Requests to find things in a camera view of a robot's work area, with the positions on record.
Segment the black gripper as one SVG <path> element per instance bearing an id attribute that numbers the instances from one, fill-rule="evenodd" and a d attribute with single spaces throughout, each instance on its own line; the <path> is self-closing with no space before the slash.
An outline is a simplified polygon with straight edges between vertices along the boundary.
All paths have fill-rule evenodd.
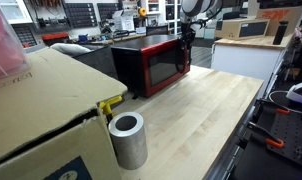
<path id="1" fill-rule="evenodd" d="M 181 47 L 190 48 L 191 43 L 195 38 L 195 30 L 192 28 L 193 22 L 187 22 L 181 24 Z"/>

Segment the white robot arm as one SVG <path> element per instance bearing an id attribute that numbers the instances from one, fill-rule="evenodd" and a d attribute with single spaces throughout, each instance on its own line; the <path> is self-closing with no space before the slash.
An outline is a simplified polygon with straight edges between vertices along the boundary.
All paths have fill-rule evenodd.
<path id="1" fill-rule="evenodd" d="M 183 47 L 190 49 L 191 43 L 195 39 L 196 32 L 204 28 L 207 22 L 216 17 L 222 10 L 224 0 L 181 0 L 180 22 L 181 22 L 181 42 Z M 201 13 L 218 8 L 210 17 L 198 19 Z"/>

